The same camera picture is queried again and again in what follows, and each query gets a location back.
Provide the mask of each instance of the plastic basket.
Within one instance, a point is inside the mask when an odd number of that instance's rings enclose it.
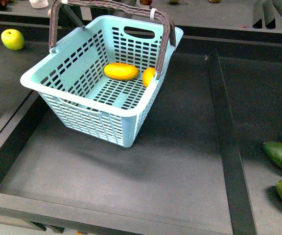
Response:
[[[54,24],[54,28],[58,12],[55,7],[59,8],[59,4],[54,1],[52,7],[51,25]],[[107,0],[83,2],[86,6],[105,4],[111,4],[114,9],[123,6]],[[131,9],[124,7],[124,11],[131,13]],[[141,10],[142,14],[144,11],[149,11],[146,15],[151,14],[150,10]],[[87,26],[76,28],[55,45],[56,29],[53,27],[50,27],[50,54],[21,77],[22,85],[38,91],[67,127],[130,147],[163,83],[182,30],[171,28],[176,39],[173,46],[168,41],[171,34],[164,35],[166,32],[161,24],[100,16]],[[132,36],[125,32],[125,27],[151,30],[154,38]],[[161,50],[164,40],[167,41],[165,50]],[[163,59],[158,68],[162,51]],[[129,81],[106,77],[103,68],[112,62],[136,66],[140,71],[138,77]],[[148,67],[155,67],[158,72],[145,88],[142,73]]]

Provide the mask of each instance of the basket handle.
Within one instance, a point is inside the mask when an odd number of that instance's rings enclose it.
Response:
[[[135,16],[143,16],[149,17],[151,19],[161,21],[163,25],[163,35],[161,46],[159,50],[159,56],[156,64],[155,70],[158,72],[158,76],[160,75],[162,68],[164,57],[166,53],[166,48],[168,44],[168,39],[172,46],[176,46],[176,35],[175,35],[175,24],[173,19],[167,15],[166,13],[160,11],[153,11],[151,9],[143,9],[134,6],[128,6],[120,2],[112,1],[112,0],[54,0],[51,16],[50,16],[50,25],[49,25],[49,49],[51,50],[53,47],[56,47],[57,43],[57,26],[58,26],[58,11],[63,4],[70,5],[78,5],[78,6],[86,6],[86,7],[99,7],[99,8],[107,8],[114,9],[118,11],[123,11],[125,13],[129,13]],[[68,10],[69,7],[64,7],[66,13],[72,18],[72,20],[81,27],[84,27],[78,17],[71,11]]]

